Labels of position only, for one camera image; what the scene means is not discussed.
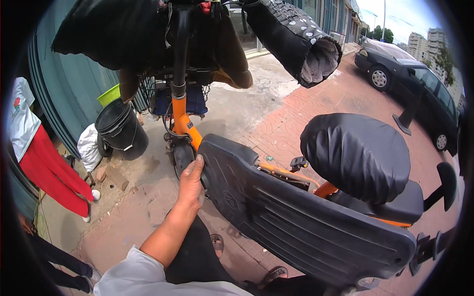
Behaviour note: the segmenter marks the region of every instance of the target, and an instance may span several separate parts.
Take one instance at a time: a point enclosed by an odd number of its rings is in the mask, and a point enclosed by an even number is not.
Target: red pants
[[[87,217],[87,201],[76,193],[93,201],[92,190],[64,161],[42,125],[19,164],[25,175],[47,195],[68,210]]]

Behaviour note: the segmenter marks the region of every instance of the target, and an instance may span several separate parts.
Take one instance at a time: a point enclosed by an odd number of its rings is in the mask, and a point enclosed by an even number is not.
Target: air conditioner unit
[[[337,43],[340,44],[340,41],[341,41],[341,34],[330,31],[330,32],[329,32],[329,36],[333,37],[333,39],[336,40]]]

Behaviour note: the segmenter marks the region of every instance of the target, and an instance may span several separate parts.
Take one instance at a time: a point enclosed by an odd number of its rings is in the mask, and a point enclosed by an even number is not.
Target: white sack
[[[95,125],[88,126],[77,141],[77,150],[86,171],[93,171],[102,158],[97,148],[97,130]]]

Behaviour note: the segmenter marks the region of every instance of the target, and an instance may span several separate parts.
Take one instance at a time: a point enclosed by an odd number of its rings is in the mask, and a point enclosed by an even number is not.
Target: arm
[[[176,204],[163,223],[145,240],[140,251],[155,258],[166,269],[176,254],[194,221],[202,190],[201,172],[204,159],[198,154],[195,161],[182,172]]]

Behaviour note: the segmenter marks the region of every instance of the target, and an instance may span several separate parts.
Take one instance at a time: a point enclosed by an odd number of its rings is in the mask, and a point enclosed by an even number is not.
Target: hand
[[[18,219],[20,220],[21,227],[23,227],[23,229],[27,233],[29,233],[30,235],[33,235],[33,228],[31,227],[31,223],[26,219],[26,217],[18,213]]]
[[[204,188],[201,185],[201,173],[204,168],[204,159],[198,154],[196,160],[191,162],[181,173],[177,203],[185,203],[199,209],[199,195]]]

